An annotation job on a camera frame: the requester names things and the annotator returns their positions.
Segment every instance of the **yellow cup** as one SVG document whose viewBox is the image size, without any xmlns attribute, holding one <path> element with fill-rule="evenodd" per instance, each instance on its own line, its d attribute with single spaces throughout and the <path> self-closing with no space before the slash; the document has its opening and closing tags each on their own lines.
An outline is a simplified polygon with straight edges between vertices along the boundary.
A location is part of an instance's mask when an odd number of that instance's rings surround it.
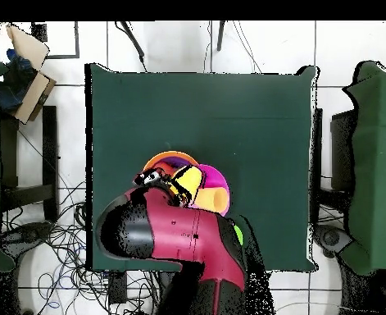
<svg viewBox="0 0 386 315">
<path fill-rule="evenodd" d="M 223 187 L 198 189 L 194 204 L 210 212 L 223 212 L 228 206 L 228 193 Z"/>
<path fill-rule="evenodd" d="M 182 171 L 185 167 L 181 167 L 179 170 L 177 170 L 173 175 L 172 178 L 176 177 L 180 171 Z M 191 167 L 189 168 L 181 177 L 174 179 L 178 184 L 180 184 L 182 187 L 184 187 L 190 194 L 192 199 L 194 199 L 197 189 L 202 183 L 202 171 L 198 169 L 197 167 Z M 178 190 L 171 186 L 170 189 L 175 194 L 178 194 Z"/>
</svg>

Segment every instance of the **cardboard box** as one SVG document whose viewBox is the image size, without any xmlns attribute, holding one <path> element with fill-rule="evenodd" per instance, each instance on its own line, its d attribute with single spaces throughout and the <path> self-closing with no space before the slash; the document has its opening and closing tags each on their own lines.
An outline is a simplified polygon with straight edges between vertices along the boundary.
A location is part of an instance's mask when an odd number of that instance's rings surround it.
<svg viewBox="0 0 386 315">
<path fill-rule="evenodd" d="M 28 59 L 32 67 L 38 71 L 24 96 L 22 105 L 15 112 L 11 112 L 12 116 L 22 123 L 26 123 L 28 120 L 33 121 L 37 117 L 56 81 L 39 72 L 49 52 L 45 43 L 38 41 L 15 25 L 7 27 L 7 34 L 11 38 L 16 53 Z"/>
</svg>

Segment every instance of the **white tiled floor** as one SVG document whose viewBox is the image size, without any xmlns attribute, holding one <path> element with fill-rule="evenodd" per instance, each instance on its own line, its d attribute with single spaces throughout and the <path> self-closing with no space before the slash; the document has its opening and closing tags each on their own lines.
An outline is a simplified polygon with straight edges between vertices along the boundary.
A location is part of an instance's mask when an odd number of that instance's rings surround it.
<svg viewBox="0 0 386 315">
<path fill-rule="evenodd" d="M 352 108 L 352 102 L 340 87 L 352 82 L 356 64 L 361 61 L 380 60 L 386 66 L 386 21 L 244 21 L 241 24 L 262 72 L 293 74 L 302 66 L 314 64 L 320 68 L 317 106 L 324 109 L 322 175 L 330 176 L 329 122 L 333 114 Z M 208 21 L 133 22 L 131 25 L 145 52 L 148 71 L 204 71 L 203 61 L 210 42 Z M 73 43 L 75 38 L 68 34 L 68 24 L 63 25 L 65 27 L 67 34 L 62 35 L 63 47 L 70 47 L 71 44 L 67 41 Z M 218 28 L 218 21 L 213 21 L 212 70 L 216 73 L 252 72 L 252 61 L 244 51 L 232 21 L 225 25 L 222 50 L 216 51 Z M 79 50 L 79 59 L 50 59 L 44 63 L 42 69 L 42 72 L 57 81 L 47 105 L 57 106 L 61 157 L 59 170 L 63 179 L 60 179 L 61 199 L 68 195 L 66 186 L 76 187 L 84 181 L 84 63 L 96 62 L 114 71 L 143 71 L 133 44 L 114 26 L 114 22 L 79 22 Z M 210 49 L 207 51 L 205 68 L 205 72 L 209 71 Z M 21 125 L 20 130 L 41 151 L 41 115 L 35 122 Z M 20 185 L 41 183 L 41 168 L 41 157 L 20 137 Z M 322 185 L 328 187 L 329 179 L 324 178 Z M 72 194 L 75 202 L 85 200 L 85 186 L 83 184 L 80 187 L 82 189 Z M 13 217 L 16 213 L 17 211 L 10 212 L 9 215 Z M 25 214 L 17 221 L 22 223 L 42 220 L 41 206 L 31 205 L 25 207 Z M 70 225 L 71 221 L 71 213 L 61 219 L 61 223 L 66 225 Z M 341 298 L 338 264 L 335 260 L 325 258 L 316 245 L 313 245 L 313 258 L 319 270 L 310 275 L 297 272 L 271 274 L 270 288 L 275 309 L 278 310 L 277 315 L 337 315 L 338 307 L 334 305 L 339 304 Z M 38 290 L 30 288 L 37 286 L 39 276 L 43 273 L 54 272 L 58 264 L 56 255 L 45 245 L 25 255 L 19 279 L 22 307 L 32 308 L 37 312 L 45 305 Z M 143 274 L 131 272 L 130 276 L 136 279 Z M 58 289 L 52 300 L 59 302 L 59 294 L 66 310 L 75 292 L 76 290 Z M 47 307 L 43 315 L 61 315 L 61 308 Z M 70 306 L 67 315 L 107 313 L 96 301 L 88 301 L 79 296 L 75 301 L 75 308 Z"/>
</svg>

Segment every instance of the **tangled wires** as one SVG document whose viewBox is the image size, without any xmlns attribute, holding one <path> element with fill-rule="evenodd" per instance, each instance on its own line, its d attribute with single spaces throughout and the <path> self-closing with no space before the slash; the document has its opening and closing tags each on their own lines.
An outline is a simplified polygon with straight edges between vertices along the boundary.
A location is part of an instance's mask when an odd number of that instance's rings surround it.
<svg viewBox="0 0 386 315">
<path fill-rule="evenodd" d="M 61 315 L 70 315 L 71 312 L 74 315 L 79 315 L 75 304 L 80 296 L 88 301 L 96 301 L 108 315 L 139 315 L 139 313 L 153 315 L 160 300 L 159 289 L 155 286 L 154 278 L 158 286 L 161 287 L 159 285 L 159 276 L 155 272 L 143 272 L 143 278 L 132 279 L 132 282 L 128 284 L 129 290 L 131 285 L 139 285 L 138 288 L 132 289 L 139 290 L 139 293 L 127 299 L 127 304 L 124 304 L 125 308 L 122 314 L 119 313 L 122 304 L 116 305 L 114 311 L 111 310 L 107 300 L 108 288 L 110 286 L 109 279 L 112 279 L 112 277 L 109 277 L 107 272 L 92 272 L 85 269 L 84 266 L 86 261 L 85 202 L 73 203 L 64 208 L 59 219 L 71 209 L 74 209 L 73 224 L 70 226 L 61 226 L 57 222 L 52 224 L 48 238 L 44 241 L 56 254 L 60 264 L 52 273 L 46 272 L 39 278 L 39 295 L 46 302 L 36 315 L 41 315 L 46 307 L 60 309 Z M 46 280 L 50 284 L 47 291 L 45 287 L 41 286 L 41 282 Z M 62 291 L 59 291 L 60 289 L 75 290 L 75 295 L 68 304 L 63 304 L 60 296 Z M 53 294 L 56 294 L 57 300 L 52 300 Z M 142 310 L 147 303 L 147 299 L 152 300 L 152 310 L 150 313 Z"/>
</svg>

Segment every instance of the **black pole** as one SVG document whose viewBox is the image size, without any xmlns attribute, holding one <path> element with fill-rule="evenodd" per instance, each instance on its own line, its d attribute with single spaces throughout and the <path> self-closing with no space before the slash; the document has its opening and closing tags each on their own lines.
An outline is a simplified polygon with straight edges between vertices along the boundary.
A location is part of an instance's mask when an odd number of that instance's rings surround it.
<svg viewBox="0 0 386 315">
<path fill-rule="evenodd" d="M 213 72 L 213 21 L 210 21 L 210 72 Z"/>
<path fill-rule="evenodd" d="M 222 49 L 222 40 L 223 40 L 223 29 L 225 28 L 226 21 L 220 21 L 219 24 L 219 37 L 217 38 L 217 51 L 219 52 Z"/>
<path fill-rule="evenodd" d="M 125 30 L 125 33 L 127 34 L 127 36 L 130 38 L 131 42 L 133 43 L 133 45 L 136 47 L 137 49 L 137 52 L 139 53 L 139 56 L 141 58 L 144 57 L 144 52 L 142 50 L 142 48 L 140 47 L 139 43 L 137 42 L 136 38 L 134 37 L 133 33 L 131 32 L 129 26 L 127 25 L 127 22 L 120 22 L 121 25 L 123 26 L 124 30 Z"/>
</svg>

